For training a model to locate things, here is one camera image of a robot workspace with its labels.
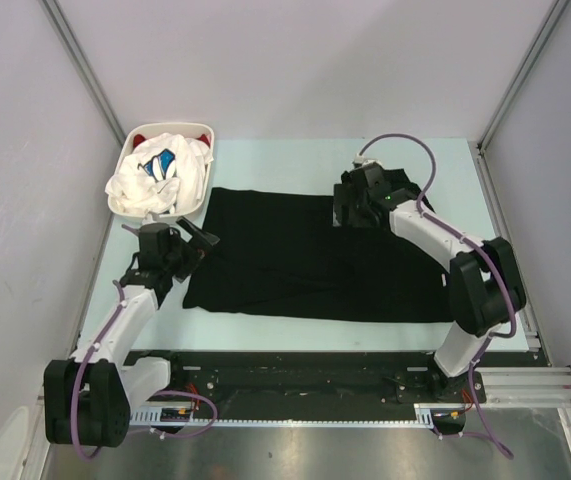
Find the black t shirt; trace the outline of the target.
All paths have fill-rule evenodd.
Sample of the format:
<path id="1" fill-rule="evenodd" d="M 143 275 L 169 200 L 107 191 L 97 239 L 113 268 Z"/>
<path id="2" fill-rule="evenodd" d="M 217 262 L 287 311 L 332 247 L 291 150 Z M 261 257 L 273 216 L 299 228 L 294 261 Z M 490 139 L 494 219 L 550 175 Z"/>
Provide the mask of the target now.
<path id="1" fill-rule="evenodd" d="M 450 323 L 443 268 L 384 230 L 333 223 L 330 196 L 212 190 L 219 237 L 191 276 L 186 309 L 376 323 Z"/>

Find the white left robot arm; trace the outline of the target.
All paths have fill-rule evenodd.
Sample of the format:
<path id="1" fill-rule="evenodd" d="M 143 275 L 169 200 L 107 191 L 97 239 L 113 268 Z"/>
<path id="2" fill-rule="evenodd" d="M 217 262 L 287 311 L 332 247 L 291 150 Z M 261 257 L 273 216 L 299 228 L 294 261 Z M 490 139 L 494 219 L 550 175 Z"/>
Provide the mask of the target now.
<path id="1" fill-rule="evenodd" d="M 125 360 L 145 325 L 177 282 L 185 281 L 219 238 L 191 221 L 153 222 L 136 229 L 138 249 L 116 281 L 116 304 L 89 341 L 44 370 L 45 435 L 52 444 L 114 448 L 125 439 L 134 410 L 160 395 L 172 400 L 186 376 L 170 360 Z"/>

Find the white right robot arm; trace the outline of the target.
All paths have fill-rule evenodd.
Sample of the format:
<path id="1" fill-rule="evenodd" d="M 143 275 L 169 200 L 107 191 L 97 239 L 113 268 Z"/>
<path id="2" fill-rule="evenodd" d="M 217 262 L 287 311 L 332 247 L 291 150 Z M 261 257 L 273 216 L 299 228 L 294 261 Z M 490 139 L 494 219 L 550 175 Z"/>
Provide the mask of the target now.
<path id="1" fill-rule="evenodd" d="M 478 364 L 491 340 L 516 333 L 526 295 L 511 244 L 457 230 L 427 207 L 422 193 L 393 188 L 376 162 L 344 172 L 333 194 L 339 226 L 389 231 L 445 270 L 453 324 L 434 354 L 438 369 L 426 376 L 426 388 L 438 401 L 451 400 L 462 389 L 460 375 Z"/>

